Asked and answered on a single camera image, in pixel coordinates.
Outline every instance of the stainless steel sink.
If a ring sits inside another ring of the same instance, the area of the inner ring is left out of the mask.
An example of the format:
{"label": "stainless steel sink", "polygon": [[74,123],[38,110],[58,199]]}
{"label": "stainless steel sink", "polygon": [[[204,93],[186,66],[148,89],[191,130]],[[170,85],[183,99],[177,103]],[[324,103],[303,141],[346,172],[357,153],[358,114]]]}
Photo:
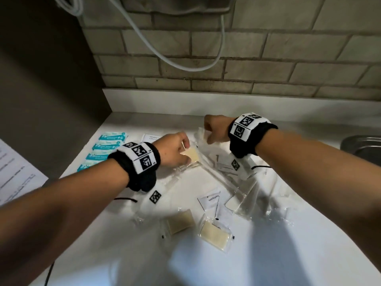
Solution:
{"label": "stainless steel sink", "polygon": [[381,136],[350,136],[341,142],[340,149],[381,167]]}

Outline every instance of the tile wall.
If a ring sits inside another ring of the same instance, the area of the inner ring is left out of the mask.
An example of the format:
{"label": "tile wall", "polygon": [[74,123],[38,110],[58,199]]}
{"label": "tile wall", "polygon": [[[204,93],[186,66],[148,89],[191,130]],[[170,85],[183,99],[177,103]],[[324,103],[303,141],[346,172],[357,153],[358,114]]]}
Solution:
{"label": "tile wall", "polygon": [[[211,63],[218,16],[131,14],[185,66]],[[381,0],[236,0],[216,66],[186,72],[153,55],[108,0],[79,22],[107,87],[381,100]]]}

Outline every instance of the black wristband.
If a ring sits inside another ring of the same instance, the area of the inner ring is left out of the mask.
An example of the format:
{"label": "black wristband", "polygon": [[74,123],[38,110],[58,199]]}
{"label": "black wristband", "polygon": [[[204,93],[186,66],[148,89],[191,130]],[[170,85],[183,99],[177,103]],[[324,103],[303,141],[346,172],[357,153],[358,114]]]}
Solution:
{"label": "black wristband", "polygon": [[127,187],[131,190],[149,192],[155,186],[160,154],[153,144],[130,142],[119,147],[108,158],[115,159],[128,173],[130,181]]}
{"label": "black wristband", "polygon": [[[258,123],[256,126],[254,125],[254,127],[251,126],[252,128],[248,127],[251,123],[254,124],[255,120],[263,120],[263,122]],[[254,154],[257,156],[255,147],[260,143],[269,129],[278,129],[278,127],[253,113],[241,115],[228,127],[230,151],[236,158],[243,158],[247,154]]]}

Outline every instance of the beige soap bar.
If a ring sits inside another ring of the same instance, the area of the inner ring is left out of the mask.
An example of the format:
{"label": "beige soap bar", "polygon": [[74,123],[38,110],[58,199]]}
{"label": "beige soap bar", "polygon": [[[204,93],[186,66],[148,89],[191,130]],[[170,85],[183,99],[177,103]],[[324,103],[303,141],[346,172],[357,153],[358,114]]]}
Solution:
{"label": "beige soap bar", "polygon": [[198,162],[200,160],[195,148],[188,148],[184,150],[181,154],[185,154],[186,156],[190,157],[190,159],[192,160],[192,163]]}
{"label": "beige soap bar", "polygon": [[193,227],[195,225],[192,212],[188,209],[184,212],[171,216],[167,219],[169,232],[171,235],[176,234],[186,228]]}
{"label": "beige soap bar", "polygon": [[225,249],[229,234],[212,223],[206,221],[201,229],[200,236],[218,249]]}

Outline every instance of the white cord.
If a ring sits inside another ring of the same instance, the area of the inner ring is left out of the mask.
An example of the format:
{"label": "white cord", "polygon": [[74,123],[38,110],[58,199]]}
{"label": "white cord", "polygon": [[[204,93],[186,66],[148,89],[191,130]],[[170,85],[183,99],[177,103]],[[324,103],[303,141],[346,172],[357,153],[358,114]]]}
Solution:
{"label": "white cord", "polygon": [[[55,0],[66,12],[74,15],[74,16],[80,16],[83,12],[83,0],[73,0],[73,5],[68,4],[65,0]],[[163,54],[158,52],[155,47],[151,45],[151,43],[144,37],[142,32],[139,30],[139,28],[136,26],[134,21],[132,21],[129,14],[126,12],[126,10],[119,4],[116,0],[109,0],[118,10],[122,13],[124,18],[130,23],[131,27],[135,30],[136,34],[139,36],[139,38],[144,42],[144,44],[161,60],[168,63],[169,65],[172,65],[173,67],[176,67],[178,69],[189,71],[189,72],[198,72],[198,71],[205,71],[209,68],[212,68],[218,60],[221,57],[222,50],[225,45],[225,26],[224,26],[224,16],[221,15],[221,43],[218,49],[218,54],[216,59],[209,65],[204,67],[185,67],[180,64],[177,64],[171,60],[169,60],[167,57],[165,57]]]}
{"label": "white cord", "polygon": [[83,13],[83,0],[73,0],[73,4],[69,4],[65,0],[55,0],[57,4],[69,14],[73,16],[81,16]]}

